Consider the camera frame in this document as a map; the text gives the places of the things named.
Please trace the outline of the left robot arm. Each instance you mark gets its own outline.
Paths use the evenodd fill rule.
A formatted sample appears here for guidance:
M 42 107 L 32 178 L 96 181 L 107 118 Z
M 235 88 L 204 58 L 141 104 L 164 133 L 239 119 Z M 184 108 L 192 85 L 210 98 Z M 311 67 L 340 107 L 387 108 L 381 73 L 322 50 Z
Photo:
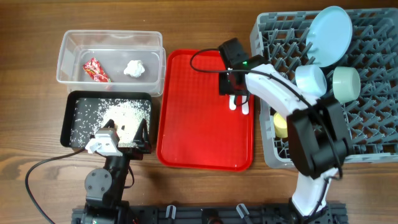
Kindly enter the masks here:
M 85 149 L 106 158 L 104 167 L 91 171 L 85 179 L 86 203 L 80 218 L 74 223 L 119 224 L 138 223 L 129 202 L 122 196 L 126 177 L 132 174 L 131 160 L 142 160 L 152 152 L 147 121 L 142 119 L 133 138 L 134 147 L 119 147 L 119 136 L 111 119 L 90 137 Z

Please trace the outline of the mint green bowl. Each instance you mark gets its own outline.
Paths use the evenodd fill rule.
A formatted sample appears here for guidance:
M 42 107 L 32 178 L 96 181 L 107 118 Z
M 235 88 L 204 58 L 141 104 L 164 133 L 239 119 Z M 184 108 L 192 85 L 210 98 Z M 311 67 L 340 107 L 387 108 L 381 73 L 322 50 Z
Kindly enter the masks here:
M 361 80 L 357 69 L 336 67 L 333 71 L 332 89 L 334 97 L 341 103 L 356 100 L 361 91 Z

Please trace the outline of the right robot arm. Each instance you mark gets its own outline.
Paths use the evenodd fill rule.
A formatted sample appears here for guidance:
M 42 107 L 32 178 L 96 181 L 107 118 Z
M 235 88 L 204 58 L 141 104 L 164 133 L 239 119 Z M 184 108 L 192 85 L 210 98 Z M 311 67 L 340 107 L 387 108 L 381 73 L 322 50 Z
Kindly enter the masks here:
M 262 55 L 250 57 L 236 38 L 217 49 L 230 89 L 259 97 L 286 120 L 290 159 L 298 170 L 289 205 L 297 221 L 315 220 L 325 213 L 331 180 L 342 179 L 343 163 L 353 152 L 340 103 L 304 93 Z

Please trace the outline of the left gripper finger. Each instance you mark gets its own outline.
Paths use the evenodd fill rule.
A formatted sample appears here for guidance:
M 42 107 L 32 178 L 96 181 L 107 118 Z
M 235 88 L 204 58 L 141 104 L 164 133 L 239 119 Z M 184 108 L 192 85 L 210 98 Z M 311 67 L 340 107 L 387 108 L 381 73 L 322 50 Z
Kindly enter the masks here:
M 114 134 L 114 121 L 109 119 L 106 124 L 90 136 L 91 139 L 99 136 L 112 136 Z
M 146 119 L 142 119 L 134 136 L 133 143 L 139 152 L 152 152 Z

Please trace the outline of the white tissue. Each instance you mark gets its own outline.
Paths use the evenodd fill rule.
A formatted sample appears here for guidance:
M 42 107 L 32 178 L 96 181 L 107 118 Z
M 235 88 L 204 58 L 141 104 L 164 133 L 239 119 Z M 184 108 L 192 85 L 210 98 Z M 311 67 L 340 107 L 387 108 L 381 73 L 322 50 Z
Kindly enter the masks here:
M 141 60 L 131 60 L 123 73 L 133 78 L 139 78 L 145 72 L 144 64 Z

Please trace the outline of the light blue bowl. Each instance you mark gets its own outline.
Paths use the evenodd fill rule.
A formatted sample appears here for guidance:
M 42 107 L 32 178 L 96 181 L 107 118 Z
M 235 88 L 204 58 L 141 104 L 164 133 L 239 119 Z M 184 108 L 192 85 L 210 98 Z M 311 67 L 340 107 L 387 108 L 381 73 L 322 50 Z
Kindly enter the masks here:
M 326 93 L 326 78 L 317 65 L 303 65 L 295 70 L 296 85 L 308 94 L 321 97 Z

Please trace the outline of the yellow plastic cup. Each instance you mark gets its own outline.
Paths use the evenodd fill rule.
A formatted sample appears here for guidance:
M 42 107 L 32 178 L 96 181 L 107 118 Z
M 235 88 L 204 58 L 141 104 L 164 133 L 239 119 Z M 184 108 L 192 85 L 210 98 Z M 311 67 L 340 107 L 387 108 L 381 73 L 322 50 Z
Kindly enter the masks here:
M 275 136 L 278 138 L 287 138 L 288 130 L 286 120 L 279 113 L 275 113 L 273 115 L 273 122 Z

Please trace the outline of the light blue plate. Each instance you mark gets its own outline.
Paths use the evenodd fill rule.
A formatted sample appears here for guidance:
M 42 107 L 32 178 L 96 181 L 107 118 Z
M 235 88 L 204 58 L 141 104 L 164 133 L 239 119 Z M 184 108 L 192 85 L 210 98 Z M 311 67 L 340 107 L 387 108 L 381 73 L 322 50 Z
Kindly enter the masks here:
M 309 27 L 306 45 L 313 64 L 328 67 L 339 61 L 346 53 L 353 36 L 353 25 L 348 13 L 338 6 L 320 11 Z

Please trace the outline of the rice and food scraps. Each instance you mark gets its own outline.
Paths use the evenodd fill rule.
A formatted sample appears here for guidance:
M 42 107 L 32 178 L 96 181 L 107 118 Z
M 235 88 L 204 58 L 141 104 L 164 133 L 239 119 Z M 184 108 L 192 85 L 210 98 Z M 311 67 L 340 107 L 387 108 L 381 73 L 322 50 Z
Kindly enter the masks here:
M 119 136 L 119 147 L 134 147 L 133 138 L 143 119 L 150 125 L 151 102 L 149 100 L 116 98 L 80 98 L 76 100 L 72 127 L 71 147 L 84 147 L 109 120 L 114 121 Z

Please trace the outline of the red snack wrapper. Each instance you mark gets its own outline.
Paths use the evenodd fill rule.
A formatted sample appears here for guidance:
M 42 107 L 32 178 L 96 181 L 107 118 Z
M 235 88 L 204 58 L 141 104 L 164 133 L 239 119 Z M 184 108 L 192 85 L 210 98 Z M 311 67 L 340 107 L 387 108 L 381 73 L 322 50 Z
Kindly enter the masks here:
M 96 82 L 109 83 L 110 77 L 103 70 L 100 62 L 96 58 L 91 58 L 83 65 L 84 71 Z

